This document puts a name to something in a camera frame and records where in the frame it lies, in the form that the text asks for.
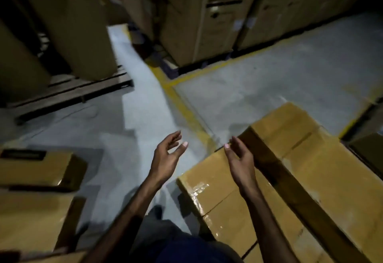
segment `right hand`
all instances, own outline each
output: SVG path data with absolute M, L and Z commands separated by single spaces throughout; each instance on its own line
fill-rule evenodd
M 253 154 L 237 137 L 233 136 L 230 143 L 231 145 L 225 144 L 224 149 L 231 175 L 241 194 L 248 195 L 250 192 L 258 190 Z

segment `warehouse aisle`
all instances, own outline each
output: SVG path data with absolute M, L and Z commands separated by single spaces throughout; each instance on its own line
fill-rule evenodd
M 164 219 L 172 220 L 185 232 L 195 232 L 189 229 L 179 211 L 180 192 L 175 178 L 201 161 L 207 152 L 188 129 L 184 118 L 168 102 L 159 82 L 131 47 L 121 28 L 110 27 L 109 34 L 118 62 L 133 78 L 135 89 L 115 91 L 31 120 L 11 146 L 73 150 L 88 162 L 79 191 L 79 195 L 87 197 L 79 228 L 89 222 L 86 236 L 97 236 L 146 178 L 157 144 L 180 129 L 182 141 L 188 141 L 189 148 L 152 205 L 160 204 L 165 208 Z M 186 221 L 194 223 L 192 216 Z
M 340 19 L 175 86 L 218 145 L 286 101 L 333 135 L 383 92 L 383 19 Z

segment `left hand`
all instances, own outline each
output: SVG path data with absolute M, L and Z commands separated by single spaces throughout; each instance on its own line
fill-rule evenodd
M 179 145 L 182 138 L 181 131 L 168 135 L 154 151 L 152 165 L 148 178 L 154 179 L 154 182 L 161 187 L 174 173 L 178 159 L 188 148 L 188 142 L 182 143 L 173 153 L 169 154 L 168 150 Z

